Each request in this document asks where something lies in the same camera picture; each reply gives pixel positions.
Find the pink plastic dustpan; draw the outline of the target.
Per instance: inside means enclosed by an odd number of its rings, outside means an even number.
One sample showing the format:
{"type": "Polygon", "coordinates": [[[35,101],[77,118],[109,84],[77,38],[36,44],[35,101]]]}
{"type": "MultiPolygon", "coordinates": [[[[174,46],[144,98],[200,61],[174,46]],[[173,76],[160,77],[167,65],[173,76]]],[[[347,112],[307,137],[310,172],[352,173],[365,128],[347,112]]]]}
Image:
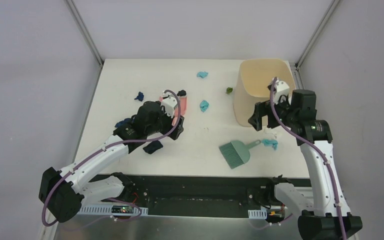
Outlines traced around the pink plastic dustpan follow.
{"type": "MultiPolygon", "coordinates": [[[[175,95],[173,93],[163,93],[160,97],[167,97],[167,96],[173,96],[175,97],[175,95]]],[[[175,113],[175,117],[174,118],[170,118],[172,120],[172,126],[175,125],[175,123],[177,122],[177,119],[178,119],[178,116],[181,115],[181,116],[184,116],[186,111],[187,111],[187,103],[188,103],[188,98],[186,96],[184,97],[178,97],[178,107],[176,109],[176,113],[175,113]]]]}

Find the green hand brush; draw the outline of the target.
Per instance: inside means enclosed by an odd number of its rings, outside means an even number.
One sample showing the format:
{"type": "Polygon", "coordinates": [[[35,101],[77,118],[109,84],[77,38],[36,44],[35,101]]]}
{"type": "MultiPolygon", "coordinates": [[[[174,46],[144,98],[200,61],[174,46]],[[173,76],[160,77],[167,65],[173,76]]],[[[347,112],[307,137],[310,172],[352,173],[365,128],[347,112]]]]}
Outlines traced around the green hand brush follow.
{"type": "Polygon", "coordinates": [[[235,169],[246,164],[251,158],[250,149],[260,145],[261,143],[262,142],[260,140],[255,140],[248,144],[239,140],[232,140],[219,146],[218,149],[228,166],[231,169],[235,169]]]}

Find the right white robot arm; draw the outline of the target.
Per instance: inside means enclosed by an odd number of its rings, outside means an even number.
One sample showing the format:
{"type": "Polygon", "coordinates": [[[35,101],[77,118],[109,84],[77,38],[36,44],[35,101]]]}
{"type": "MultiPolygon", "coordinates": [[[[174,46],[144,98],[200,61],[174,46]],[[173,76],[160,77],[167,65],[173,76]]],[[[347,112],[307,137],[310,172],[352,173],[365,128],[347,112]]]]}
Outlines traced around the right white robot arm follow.
{"type": "Polygon", "coordinates": [[[361,217],[354,216],[342,193],[335,169],[333,137],[329,124],[317,120],[316,94],[311,90],[293,90],[292,95],[275,91],[274,102],[254,105],[248,122],[256,131],[263,127],[283,127],[296,138],[304,156],[313,194],[313,202],[301,195],[286,178],[276,177],[264,190],[270,205],[283,203],[297,218],[299,234],[304,240],[346,240],[362,229],[361,217]]]}

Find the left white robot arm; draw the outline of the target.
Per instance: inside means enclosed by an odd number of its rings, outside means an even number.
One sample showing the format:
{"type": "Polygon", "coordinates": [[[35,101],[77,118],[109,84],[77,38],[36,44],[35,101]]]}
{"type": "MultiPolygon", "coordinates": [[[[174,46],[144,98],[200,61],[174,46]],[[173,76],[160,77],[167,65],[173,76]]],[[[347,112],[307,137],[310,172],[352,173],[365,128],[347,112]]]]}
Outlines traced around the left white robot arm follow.
{"type": "Polygon", "coordinates": [[[92,182],[103,169],[132,153],[144,143],[169,137],[177,140],[183,132],[187,100],[168,97],[146,101],[137,114],[123,120],[113,133],[89,156],[60,170],[48,168],[42,174],[38,198],[43,203],[42,224],[50,227],[73,218],[87,204],[109,198],[127,202],[132,182],[121,172],[92,182]]]}

